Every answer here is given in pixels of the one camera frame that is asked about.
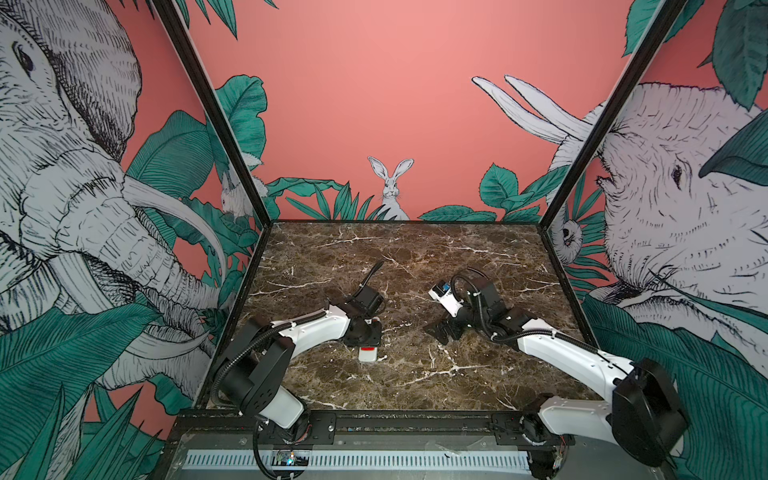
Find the brown marble surface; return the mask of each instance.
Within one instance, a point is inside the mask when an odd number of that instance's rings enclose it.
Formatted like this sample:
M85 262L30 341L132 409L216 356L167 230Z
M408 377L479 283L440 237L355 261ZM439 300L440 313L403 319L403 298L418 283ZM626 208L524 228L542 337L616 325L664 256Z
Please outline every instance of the brown marble surface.
M471 265L495 281L507 306L522 306L581 339L533 226L277 224L240 324L249 315L308 313L326 297L339 302L382 258L388 261L369 283L387 299L379 360L360 363L356 350L338 342L296 357L283 385L310 408L496 410L519 409L540 392L597 398L546 362L474 331L447 346L422 331L445 315L426 292Z

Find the rabbit drawing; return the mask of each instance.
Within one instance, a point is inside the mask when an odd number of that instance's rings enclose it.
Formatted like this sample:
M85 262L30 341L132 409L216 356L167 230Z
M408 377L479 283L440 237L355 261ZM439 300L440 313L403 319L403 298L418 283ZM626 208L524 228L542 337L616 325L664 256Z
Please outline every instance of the rabbit drawing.
M400 162L391 177L383 163L374 157L368 157L368 160L371 162L374 173L384 179L384 192L382 195L382 205L384 208L382 208L382 211L388 209L389 211L384 214L382 220L408 220L408 215L400 208L400 204L397 203L397 197L400 196L397 178L413 166L413 159L409 158Z

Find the animal eye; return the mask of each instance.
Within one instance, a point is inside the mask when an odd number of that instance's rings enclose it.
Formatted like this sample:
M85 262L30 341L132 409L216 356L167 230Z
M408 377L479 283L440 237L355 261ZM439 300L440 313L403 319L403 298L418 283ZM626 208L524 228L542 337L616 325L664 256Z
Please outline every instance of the animal eye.
M27 55L26 52L24 52L24 48L17 41L14 42L12 48L18 63L24 68L24 71L27 72L27 76L30 77L30 72L35 69L35 64L32 62L32 59L29 58L29 55Z
M676 165L674 170L672 170L672 180L674 180L674 183L677 185L677 189L680 189L680 179L683 177L683 169L680 168L680 165Z

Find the white tusk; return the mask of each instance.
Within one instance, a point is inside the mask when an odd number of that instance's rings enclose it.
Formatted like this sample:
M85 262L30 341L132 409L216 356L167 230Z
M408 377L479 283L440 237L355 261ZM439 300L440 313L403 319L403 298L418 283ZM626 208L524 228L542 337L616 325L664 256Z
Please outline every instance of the white tusk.
M553 144L562 143L568 136L563 130L525 110L514 98L510 97L507 92L492 84L490 81L485 80L482 77L474 77L472 81L482 88L488 96L493 98L493 101L502 108L510 120L514 121L529 134L536 135Z
M101 292L80 253L63 253L48 261L59 284L86 313L99 313L114 307Z
M125 177L125 182L123 183L123 197L129 204L135 207L155 208L164 214L173 215L179 220L184 220L192 227L195 227L214 246L216 256L219 258L219 265L221 266L221 283L224 283L224 279L227 278L227 256L224 255L224 249L221 247L219 237L216 236L210 225L200 218L200 215L171 195L166 195L128 176Z
M510 75L504 76L504 79L527 101L542 117L549 120L555 127L563 130L578 140L587 140L589 132L592 131L592 125L579 120L567 111L560 108L543 91L531 84L525 83L519 78Z
M172 359L192 352L200 346L206 338L208 338L207 332L186 342L172 342L170 340L159 339L150 333L142 332L130 345L128 345L125 351L142 359Z

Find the rabbit ear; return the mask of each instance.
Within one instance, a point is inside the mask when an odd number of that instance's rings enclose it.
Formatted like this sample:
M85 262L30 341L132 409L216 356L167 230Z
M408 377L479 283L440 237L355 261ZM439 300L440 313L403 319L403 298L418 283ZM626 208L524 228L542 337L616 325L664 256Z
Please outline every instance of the rabbit ear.
M373 167L373 172L376 175L379 175L384 180L389 179L389 172L386 170L386 167L383 163L376 160L374 157L368 157L368 160L371 162L371 167Z
M404 174L410 167L413 167L413 159L409 158L408 160L403 160L395 169L395 173L392 174L392 178L397 178Z

